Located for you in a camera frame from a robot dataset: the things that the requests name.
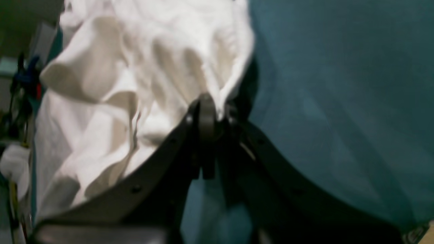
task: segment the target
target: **black bracket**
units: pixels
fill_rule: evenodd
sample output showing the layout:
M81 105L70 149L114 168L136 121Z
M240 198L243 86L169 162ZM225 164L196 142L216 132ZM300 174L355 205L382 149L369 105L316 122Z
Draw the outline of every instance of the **black bracket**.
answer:
M306 179L256 126L239 121L231 103L226 118L217 122L208 94L191 104L141 167L100 196L40 223L32 241L114 243L103 237L111 231L123 236L119 243L148 236L182 243L179 227L190 183L200 168L204 178L213 178L215 162L227 205L243 203L249 210L255 226L252 243L402 243L394 226Z

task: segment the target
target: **white cloth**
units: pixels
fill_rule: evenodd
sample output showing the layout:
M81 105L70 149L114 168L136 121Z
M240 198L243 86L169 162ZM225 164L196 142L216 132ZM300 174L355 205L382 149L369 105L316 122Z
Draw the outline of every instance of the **white cloth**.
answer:
M30 150L19 145L9 145L0 159L0 172L16 184L16 196L21 200L29 189Z
M201 93L218 118L253 49L247 0L66 0L64 51L42 72L38 219L143 163Z

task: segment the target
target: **white fabric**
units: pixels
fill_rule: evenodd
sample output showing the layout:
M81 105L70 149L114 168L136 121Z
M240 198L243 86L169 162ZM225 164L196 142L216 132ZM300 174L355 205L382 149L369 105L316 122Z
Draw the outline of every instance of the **white fabric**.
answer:
M21 200L29 189L30 150L19 145L9 145L0 159L0 172L16 184L16 196Z
M223 117L253 48L246 0L66 0L42 72L38 219L135 170L209 92Z

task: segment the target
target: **teal surface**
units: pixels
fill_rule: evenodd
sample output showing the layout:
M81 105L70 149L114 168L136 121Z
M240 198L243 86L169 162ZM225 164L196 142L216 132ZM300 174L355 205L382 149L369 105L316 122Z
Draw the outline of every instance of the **teal surface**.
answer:
M257 77L242 87L250 121L347 204L402 231L430 220L434 1L251 0L250 8ZM218 181L193 183L186 243L246 243L251 229L243 206L224 208Z

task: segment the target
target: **red object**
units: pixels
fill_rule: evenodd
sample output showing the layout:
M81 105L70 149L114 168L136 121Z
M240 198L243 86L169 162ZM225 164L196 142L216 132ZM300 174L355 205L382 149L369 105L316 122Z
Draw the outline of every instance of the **red object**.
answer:
M41 83L36 85L36 99L40 100L42 97L42 86Z

